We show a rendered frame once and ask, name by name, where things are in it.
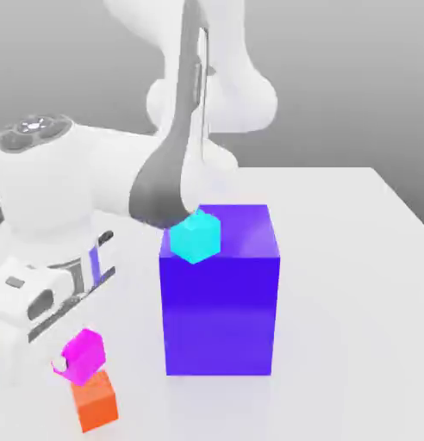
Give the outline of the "small orange cube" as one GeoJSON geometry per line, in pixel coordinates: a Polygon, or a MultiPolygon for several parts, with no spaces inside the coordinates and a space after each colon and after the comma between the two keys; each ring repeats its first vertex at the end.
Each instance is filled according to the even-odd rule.
{"type": "Polygon", "coordinates": [[[82,433],[119,418],[115,390],[106,370],[96,372],[83,386],[71,384],[82,433]]]}

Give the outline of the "small cyan cube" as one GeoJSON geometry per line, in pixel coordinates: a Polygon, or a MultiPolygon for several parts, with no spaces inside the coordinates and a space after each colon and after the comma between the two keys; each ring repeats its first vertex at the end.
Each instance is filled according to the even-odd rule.
{"type": "Polygon", "coordinates": [[[170,229],[171,252],[197,264],[221,252],[221,221],[200,208],[170,229]]]}

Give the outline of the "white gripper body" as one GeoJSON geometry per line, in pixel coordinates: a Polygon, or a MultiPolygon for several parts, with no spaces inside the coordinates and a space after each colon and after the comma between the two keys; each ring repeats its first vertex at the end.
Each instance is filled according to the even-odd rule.
{"type": "Polygon", "coordinates": [[[80,264],[37,271],[56,278],[53,285],[37,292],[26,307],[28,328],[22,335],[20,363],[30,372],[61,357],[63,347],[82,329],[93,330],[87,320],[91,301],[96,298],[97,289],[115,274],[115,267],[104,273],[94,269],[88,280],[84,280],[80,264]]]}

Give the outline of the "large blue box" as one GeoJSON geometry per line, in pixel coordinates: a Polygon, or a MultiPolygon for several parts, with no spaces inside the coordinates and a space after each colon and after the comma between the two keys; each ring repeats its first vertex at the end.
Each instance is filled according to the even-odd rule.
{"type": "Polygon", "coordinates": [[[221,251],[191,264],[165,231],[159,280],[169,376],[268,376],[280,251],[265,204],[204,205],[221,221],[221,251]]]}

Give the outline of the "small magenta cube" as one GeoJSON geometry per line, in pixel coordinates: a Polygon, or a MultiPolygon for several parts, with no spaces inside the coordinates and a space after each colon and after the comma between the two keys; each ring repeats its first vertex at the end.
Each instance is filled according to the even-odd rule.
{"type": "Polygon", "coordinates": [[[106,362],[103,338],[89,328],[69,340],[60,355],[65,363],[59,368],[52,362],[53,372],[78,386],[84,386],[106,362]]]}

